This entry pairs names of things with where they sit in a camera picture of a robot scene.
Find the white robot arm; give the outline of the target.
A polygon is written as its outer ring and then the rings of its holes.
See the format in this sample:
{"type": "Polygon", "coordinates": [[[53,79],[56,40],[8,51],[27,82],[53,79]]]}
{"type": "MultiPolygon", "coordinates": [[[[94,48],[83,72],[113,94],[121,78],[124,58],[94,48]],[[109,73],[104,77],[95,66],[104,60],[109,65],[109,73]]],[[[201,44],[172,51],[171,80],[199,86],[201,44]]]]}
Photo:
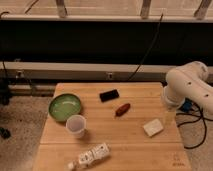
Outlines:
{"type": "Polygon", "coordinates": [[[213,114],[213,87],[206,83],[208,75],[208,67],[199,61],[174,67],[167,72],[167,85],[161,93],[161,100],[166,108],[165,125],[175,119],[176,110],[186,98],[213,114]]]}

